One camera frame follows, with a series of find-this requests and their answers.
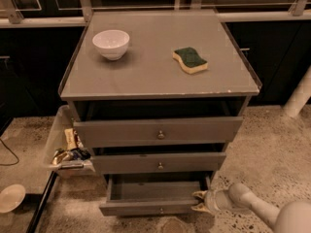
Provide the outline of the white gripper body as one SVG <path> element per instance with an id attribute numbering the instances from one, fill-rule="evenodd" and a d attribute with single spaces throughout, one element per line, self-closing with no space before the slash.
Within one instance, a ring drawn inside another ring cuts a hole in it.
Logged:
<path id="1" fill-rule="evenodd" d="M 226 190 L 208 190 L 205 193 L 203 202 L 205 211 L 212 215 L 228 210 L 231 206 L 231 200 Z"/>

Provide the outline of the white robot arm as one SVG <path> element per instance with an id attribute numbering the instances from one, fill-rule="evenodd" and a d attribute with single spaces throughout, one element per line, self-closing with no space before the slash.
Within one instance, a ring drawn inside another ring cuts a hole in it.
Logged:
<path id="1" fill-rule="evenodd" d="M 191 207 L 197 212 L 251 211 L 274 233 L 311 233 L 310 201 L 290 202 L 279 209 L 257 197 L 242 183 L 233 183 L 223 190 L 195 191 L 192 196 L 200 200 Z"/>

